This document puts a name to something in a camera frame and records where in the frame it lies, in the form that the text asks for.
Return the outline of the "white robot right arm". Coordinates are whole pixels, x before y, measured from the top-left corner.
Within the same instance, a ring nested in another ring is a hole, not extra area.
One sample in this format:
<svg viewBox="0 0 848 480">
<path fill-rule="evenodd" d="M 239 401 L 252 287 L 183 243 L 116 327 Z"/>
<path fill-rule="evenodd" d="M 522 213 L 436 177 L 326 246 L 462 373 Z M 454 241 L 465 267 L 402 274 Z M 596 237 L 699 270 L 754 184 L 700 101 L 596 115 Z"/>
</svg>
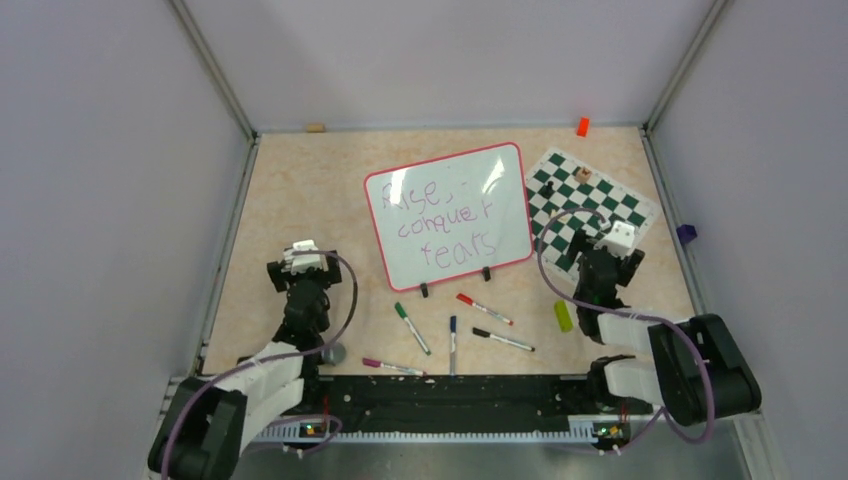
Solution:
<svg viewBox="0 0 848 480">
<path fill-rule="evenodd" d="M 678 320 L 673 328 L 640 320 L 618 296 L 634 277 L 643 251 L 616 227 L 600 240 L 577 232 L 566 251 L 578 271 L 574 292 L 581 332 L 602 345 L 647 356 L 608 357 L 593 363 L 586 385 L 589 404 L 612 412 L 627 397 L 661 406 L 683 426 L 760 408 L 762 392 L 721 316 Z"/>
</svg>

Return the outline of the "pink framed whiteboard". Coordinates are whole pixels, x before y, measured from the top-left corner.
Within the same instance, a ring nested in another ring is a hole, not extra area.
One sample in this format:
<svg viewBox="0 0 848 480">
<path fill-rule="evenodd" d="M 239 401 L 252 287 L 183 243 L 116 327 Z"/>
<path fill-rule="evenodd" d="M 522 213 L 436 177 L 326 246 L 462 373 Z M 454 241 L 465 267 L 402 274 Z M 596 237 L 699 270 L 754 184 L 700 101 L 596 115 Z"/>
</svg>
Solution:
<svg viewBox="0 0 848 480">
<path fill-rule="evenodd" d="M 373 172 L 363 188 L 396 292 L 512 265 L 534 251 L 514 142 Z"/>
</svg>

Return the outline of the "purple cap whiteboard marker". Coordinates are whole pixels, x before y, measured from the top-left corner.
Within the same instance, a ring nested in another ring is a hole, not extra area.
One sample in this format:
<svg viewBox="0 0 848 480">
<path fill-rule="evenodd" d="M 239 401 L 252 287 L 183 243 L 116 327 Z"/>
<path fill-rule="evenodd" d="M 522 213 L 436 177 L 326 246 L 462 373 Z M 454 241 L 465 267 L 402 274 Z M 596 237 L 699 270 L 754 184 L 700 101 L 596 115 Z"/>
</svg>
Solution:
<svg viewBox="0 0 848 480">
<path fill-rule="evenodd" d="M 413 375 L 413 376 L 418 376 L 418 377 L 427 376 L 427 372 L 424 371 L 424 370 L 420 370 L 420 369 L 416 369 L 416 368 L 412 368 L 412 367 L 407 367 L 407 366 L 395 365 L 395 364 L 391 364 L 391 363 L 387 363 L 387 362 L 383 362 L 383 361 L 379 361 L 379 360 L 375 360 L 375 359 L 371 359 L 371 358 L 362 358 L 361 363 L 364 366 L 368 366 L 368 367 L 371 367 L 371 368 L 388 369 L 388 370 L 400 372 L 400 373 L 403 373 L 403 374 L 406 374 L 406 375 Z"/>
</svg>

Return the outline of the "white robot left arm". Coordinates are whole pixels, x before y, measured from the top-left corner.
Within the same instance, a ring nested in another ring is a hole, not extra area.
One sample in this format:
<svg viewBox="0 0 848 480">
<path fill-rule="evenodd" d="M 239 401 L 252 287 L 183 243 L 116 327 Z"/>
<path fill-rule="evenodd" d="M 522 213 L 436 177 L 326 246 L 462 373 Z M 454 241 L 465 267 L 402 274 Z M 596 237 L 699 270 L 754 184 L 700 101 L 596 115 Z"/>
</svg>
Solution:
<svg viewBox="0 0 848 480">
<path fill-rule="evenodd" d="M 282 413 L 308 413 L 319 404 L 313 379 L 338 339 L 325 341 L 329 288 L 347 263 L 314 241 L 294 243 L 267 265 L 286 295 L 283 321 L 272 339 L 235 367 L 180 380 L 147 457 L 163 479 L 228 479 L 251 441 Z"/>
</svg>

